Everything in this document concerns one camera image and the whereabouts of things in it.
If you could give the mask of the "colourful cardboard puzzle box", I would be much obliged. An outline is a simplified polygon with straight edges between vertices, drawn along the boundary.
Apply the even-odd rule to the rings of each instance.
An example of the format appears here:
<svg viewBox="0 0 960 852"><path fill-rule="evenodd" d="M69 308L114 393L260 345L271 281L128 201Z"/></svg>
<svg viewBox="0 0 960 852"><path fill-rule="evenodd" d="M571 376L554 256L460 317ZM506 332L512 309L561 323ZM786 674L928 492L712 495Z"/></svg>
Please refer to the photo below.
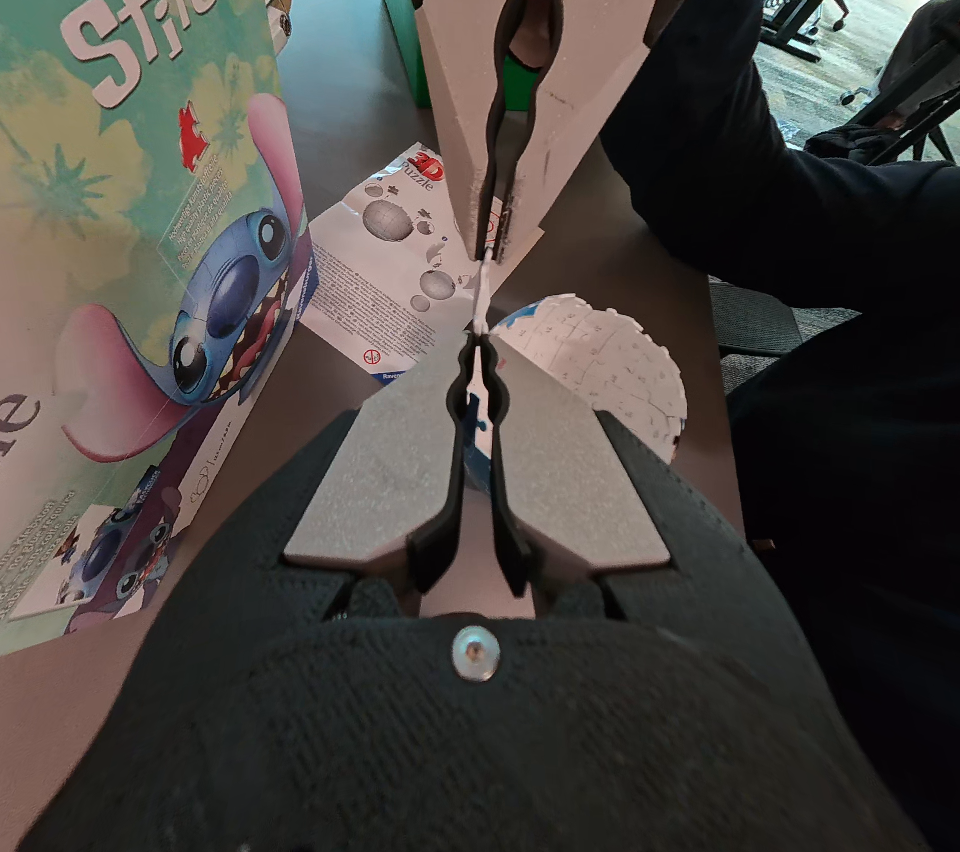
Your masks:
<svg viewBox="0 0 960 852"><path fill-rule="evenodd" d="M149 606L316 286L264 0L1 0L2 654Z"/></svg>

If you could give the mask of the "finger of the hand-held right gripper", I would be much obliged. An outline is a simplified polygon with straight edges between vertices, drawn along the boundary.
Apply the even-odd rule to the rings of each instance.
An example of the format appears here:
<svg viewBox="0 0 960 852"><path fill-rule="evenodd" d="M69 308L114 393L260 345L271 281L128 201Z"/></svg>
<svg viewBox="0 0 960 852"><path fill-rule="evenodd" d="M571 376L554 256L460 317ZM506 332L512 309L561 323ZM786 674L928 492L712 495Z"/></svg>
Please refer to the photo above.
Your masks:
<svg viewBox="0 0 960 852"><path fill-rule="evenodd" d="M556 48L537 81L529 138L508 177L494 257L536 226L648 53L656 0L555 0Z"/></svg>
<svg viewBox="0 0 960 852"><path fill-rule="evenodd" d="M444 177L472 259L483 257L505 112L503 64L525 0L419 0L415 20Z"/></svg>

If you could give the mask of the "person's right forearm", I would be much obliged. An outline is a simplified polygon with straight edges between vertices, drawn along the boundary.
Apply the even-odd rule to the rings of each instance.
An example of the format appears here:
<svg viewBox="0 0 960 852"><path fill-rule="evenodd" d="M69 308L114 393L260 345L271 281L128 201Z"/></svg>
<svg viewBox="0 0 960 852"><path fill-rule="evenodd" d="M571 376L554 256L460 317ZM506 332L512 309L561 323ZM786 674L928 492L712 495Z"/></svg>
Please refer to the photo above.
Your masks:
<svg viewBox="0 0 960 852"><path fill-rule="evenodd" d="M601 130L677 259L795 307L958 313L959 172L790 150L754 64L761 0L671 0Z"/></svg>

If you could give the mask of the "partly built puzzle ball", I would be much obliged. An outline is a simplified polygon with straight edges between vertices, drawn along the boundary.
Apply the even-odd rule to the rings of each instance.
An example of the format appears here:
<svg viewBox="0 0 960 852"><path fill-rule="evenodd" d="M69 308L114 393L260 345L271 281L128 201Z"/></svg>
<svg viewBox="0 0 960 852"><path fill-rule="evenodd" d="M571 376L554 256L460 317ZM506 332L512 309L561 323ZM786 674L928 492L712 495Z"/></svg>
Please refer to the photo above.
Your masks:
<svg viewBox="0 0 960 852"><path fill-rule="evenodd" d="M668 350L633 318L594 309L575 294L554 294L490 332L673 462L688 417L685 387Z"/></svg>

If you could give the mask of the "person's dark clothing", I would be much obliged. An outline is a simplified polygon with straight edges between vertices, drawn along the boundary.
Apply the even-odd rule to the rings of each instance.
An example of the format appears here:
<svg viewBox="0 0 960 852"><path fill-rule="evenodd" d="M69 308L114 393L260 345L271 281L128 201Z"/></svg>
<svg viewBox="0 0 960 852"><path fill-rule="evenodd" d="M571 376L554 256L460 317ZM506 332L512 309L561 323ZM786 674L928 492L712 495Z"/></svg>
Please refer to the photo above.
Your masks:
<svg viewBox="0 0 960 852"><path fill-rule="evenodd" d="M854 168L710 269L857 312L729 400L747 533L847 723L934 850L958 850L958 169Z"/></svg>

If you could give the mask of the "white puzzle piece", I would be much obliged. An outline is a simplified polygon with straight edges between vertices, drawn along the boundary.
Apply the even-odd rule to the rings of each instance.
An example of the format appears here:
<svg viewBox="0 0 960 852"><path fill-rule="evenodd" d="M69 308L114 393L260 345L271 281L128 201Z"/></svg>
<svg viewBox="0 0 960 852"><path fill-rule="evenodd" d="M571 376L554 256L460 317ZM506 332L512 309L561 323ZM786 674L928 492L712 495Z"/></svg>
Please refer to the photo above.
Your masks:
<svg viewBox="0 0 960 852"><path fill-rule="evenodd" d="M477 337L486 335L492 325L496 326L498 323L497 318L490 320L491 302L495 291L492 282L499 277L499 264L494 252L492 246L485 249L476 275L471 330Z"/></svg>

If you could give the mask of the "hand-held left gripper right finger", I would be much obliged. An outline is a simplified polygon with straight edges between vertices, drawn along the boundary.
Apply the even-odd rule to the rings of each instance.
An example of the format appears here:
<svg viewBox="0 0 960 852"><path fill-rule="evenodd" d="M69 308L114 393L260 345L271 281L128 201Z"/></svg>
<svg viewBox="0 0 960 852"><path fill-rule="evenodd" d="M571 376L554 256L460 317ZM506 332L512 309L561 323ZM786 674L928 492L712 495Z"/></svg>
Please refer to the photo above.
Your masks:
<svg viewBox="0 0 960 852"><path fill-rule="evenodd" d="M606 420L496 336L482 337L482 363L493 540L510 592L666 566Z"/></svg>

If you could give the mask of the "grey mesh office chair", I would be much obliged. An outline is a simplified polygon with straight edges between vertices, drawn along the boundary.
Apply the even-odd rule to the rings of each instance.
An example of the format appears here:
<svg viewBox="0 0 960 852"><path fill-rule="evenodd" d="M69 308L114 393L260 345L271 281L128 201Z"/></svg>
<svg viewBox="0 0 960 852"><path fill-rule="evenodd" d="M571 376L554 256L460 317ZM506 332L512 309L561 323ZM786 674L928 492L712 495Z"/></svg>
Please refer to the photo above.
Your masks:
<svg viewBox="0 0 960 852"><path fill-rule="evenodd" d="M712 280L713 325L721 358L780 358L858 316L842 308L791 309L774 296Z"/></svg>

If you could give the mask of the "white paper leaflet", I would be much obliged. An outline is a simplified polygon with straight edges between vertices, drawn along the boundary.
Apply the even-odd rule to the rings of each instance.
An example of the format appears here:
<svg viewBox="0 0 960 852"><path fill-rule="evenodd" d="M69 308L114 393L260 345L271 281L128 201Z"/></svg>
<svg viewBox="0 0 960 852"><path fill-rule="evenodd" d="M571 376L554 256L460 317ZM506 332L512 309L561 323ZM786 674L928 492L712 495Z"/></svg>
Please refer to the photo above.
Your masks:
<svg viewBox="0 0 960 852"><path fill-rule="evenodd" d="M479 262L441 156L421 142L309 226L318 287L301 323L386 385L473 317Z"/></svg>

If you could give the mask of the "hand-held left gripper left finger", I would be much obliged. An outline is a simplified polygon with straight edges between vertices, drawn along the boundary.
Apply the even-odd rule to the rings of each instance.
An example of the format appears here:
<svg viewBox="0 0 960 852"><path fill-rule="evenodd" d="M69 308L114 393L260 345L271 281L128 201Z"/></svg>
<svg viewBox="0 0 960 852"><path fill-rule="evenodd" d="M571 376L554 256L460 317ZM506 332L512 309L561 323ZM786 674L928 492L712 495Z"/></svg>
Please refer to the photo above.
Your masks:
<svg viewBox="0 0 960 852"><path fill-rule="evenodd" d="M363 403L284 548L299 566L426 594L459 544L470 335L440 341Z"/></svg>

